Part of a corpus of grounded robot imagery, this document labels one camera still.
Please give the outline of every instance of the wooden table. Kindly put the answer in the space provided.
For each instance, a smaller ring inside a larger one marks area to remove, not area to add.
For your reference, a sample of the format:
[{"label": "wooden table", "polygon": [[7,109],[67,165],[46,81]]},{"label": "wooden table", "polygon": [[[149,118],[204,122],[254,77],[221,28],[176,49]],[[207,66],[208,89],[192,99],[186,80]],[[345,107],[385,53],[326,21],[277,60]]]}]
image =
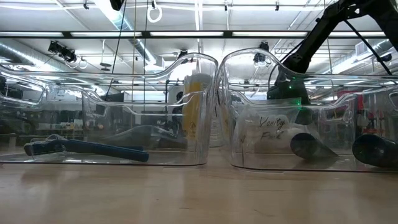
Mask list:
[{"label": "wooden table", "polygon": [[4,164],[0,223],[397,223],[398,175]]}]

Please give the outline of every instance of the clear plastic bin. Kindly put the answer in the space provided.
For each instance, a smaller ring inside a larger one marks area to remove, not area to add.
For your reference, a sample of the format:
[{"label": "clear plastic bin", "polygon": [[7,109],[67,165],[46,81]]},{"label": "clear plastic bin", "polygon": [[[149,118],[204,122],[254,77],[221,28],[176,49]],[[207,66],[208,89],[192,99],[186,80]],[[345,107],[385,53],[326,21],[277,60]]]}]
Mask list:
[{"label": "clear plastic bin", "polygon": [[1,95],[1,122],[17,127],[2,133],[0,162],[205,164],[217,68],[187,54],[155,75],[4,74],[38,93]]},{"label": "clear plastic bin", "polygon": [[[265,60],[254,62],[256,54]],[[292,88],[303,83],[311,105],[301,98],[267,99],[278,74]],[[248,169],[395,171],[396,79],[304,75],[265,50],[231,53],[217,76],[221,150],[232,165]]]}]

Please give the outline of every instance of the ceiling-mounted camera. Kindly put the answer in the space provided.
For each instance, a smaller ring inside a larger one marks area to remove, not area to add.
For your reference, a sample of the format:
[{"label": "ceiling-mounted camera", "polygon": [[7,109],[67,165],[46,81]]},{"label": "ceiling-mounted camera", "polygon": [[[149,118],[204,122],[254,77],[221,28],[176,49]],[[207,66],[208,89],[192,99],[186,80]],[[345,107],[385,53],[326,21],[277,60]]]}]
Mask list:
[{"label": "ceiling-mounted camera", "polygon": [[[259,48],[269,51],[268,42],[262,41]],[[253,58],[253,62],[256,66],[265,66],[267,64],[266,59],[267,59],[267,57],[264,54],[256,53]]]},{"label": "ceiling-mounted camera", "polygon": [[182,56],[184,56],[184,55],[186,55],[186,54],[188,54],[188,50],[181,50],[180,51],[180,54],[178,55],[178,58],[180,58],[180,57],[182,57]]},{"label": "ceiling-mounted camera", "polygon": [[245,84],[245,85],[249,85],[250,83],[249,83],[249,80],[243,80],[243,84]]},{"label": "ceiling-mounted camera", "polygon": [[124,3],[124,0],[110,0],[110,1],[111,1],[112,8],[116,11],[120,11],[120,9],[122,8],[122,5]]},{"label": "ceiling-mounted camera", "polygon": [[62,46],[57,41],[51,41],[49,52],[58,54],[59,57],[63,58],[68,63],[75,63],[77,61],[75,50],[70,50],[68,47]]}]

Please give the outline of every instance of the ceiling light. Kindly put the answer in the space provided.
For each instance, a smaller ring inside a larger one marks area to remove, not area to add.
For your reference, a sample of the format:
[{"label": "ceiling light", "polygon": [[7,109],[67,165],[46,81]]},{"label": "ceiling light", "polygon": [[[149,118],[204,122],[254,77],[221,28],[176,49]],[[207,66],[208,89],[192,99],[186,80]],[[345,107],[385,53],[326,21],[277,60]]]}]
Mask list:
[{"label": "ceiling light", "polygon": [[305,37],[308,32],[233,32],[235,37]]},{"label": "ceiling light", "polygon": [[63,37],[61,32],[0,32],[3,37]]},{"label": "ceiling light", "polygon": [[71,32],[73,37],[140,37],[141,32]]},{"label": "ceiling light", "polygon": [[[363,31],[359,32],[363,37],[385,37],[383,32]],[[355,32],[332,32],[329,37],[357,37]]]},{"label": "ceiling light", "polygon": [[191,31],[191,32],[151,32],[153,37],[170,37],[170,36],[185,36],[185,37],[206,37],[206,36],[222,36],[224,32],[213,31]]}]

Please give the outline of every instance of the blue handle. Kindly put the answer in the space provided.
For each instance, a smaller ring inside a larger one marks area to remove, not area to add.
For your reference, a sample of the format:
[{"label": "blue handle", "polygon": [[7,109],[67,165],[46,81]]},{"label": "blue handle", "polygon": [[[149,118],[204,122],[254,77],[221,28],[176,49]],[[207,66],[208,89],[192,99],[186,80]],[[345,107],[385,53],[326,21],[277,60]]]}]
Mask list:
[{"label": "blue handle", "polygon": [[24,146],[24,150],[28,156],[67,151],[77,153],[93,153],[140,162],[147,162],[149,159],[149,154],[144,152],[144,148],[142,146],[132,146],[127,148],[79,140],[56,139],[49,142],[26,144]]},{"label": "blue handle", "polygon": [[134,161],[147,162],[149,154],[144,152],[142,147],[137,149],[129,149],[125,147],[109,146],[93,142],[85,142],[79,140],[54,140],[62,141],[68,152],[77,153],[94,153],[104,156],[117,157],[121,159],[130,159]]}]

